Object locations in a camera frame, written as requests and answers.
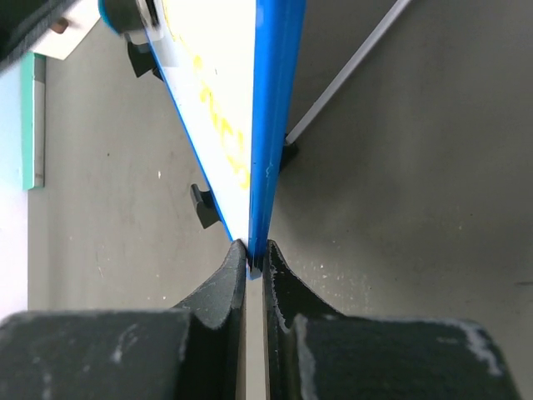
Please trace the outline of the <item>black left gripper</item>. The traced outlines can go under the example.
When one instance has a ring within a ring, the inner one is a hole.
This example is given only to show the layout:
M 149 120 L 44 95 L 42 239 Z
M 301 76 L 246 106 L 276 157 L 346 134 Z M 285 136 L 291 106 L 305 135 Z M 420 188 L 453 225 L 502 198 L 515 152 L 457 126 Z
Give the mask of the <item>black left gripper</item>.
M 1 0 L 1 72 L 19 61 L 74 0 Z

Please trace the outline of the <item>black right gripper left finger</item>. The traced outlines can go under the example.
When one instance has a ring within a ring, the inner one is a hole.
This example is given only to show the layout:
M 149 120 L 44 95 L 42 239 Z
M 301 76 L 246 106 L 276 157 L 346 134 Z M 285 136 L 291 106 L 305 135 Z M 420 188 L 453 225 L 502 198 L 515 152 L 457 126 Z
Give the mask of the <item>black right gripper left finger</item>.
M 15 313 L 1 323 L 4 399 L 243 399 L 246 250 L 170 308 Z

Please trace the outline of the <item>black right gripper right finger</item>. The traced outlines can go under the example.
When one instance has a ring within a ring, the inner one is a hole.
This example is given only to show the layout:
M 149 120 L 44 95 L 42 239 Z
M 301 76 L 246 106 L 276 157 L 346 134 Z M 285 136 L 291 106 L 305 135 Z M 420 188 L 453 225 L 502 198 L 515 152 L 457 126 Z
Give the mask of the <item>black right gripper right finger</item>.
M 500 349 L 455 318 L 353 317 L 287 265 L 263 261 L 266 395 L 270 399 L 517 399 Z

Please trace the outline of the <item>blue framed whiteboard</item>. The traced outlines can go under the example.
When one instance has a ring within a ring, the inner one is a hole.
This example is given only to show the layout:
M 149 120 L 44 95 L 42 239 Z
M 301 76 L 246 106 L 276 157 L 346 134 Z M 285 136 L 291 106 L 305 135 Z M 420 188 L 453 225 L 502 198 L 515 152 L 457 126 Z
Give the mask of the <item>blue framed whiteboard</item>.
M 306 4 L 101 1 L 102 20 L 166 84 L 215 217 L 258 278 L 267 252 Z

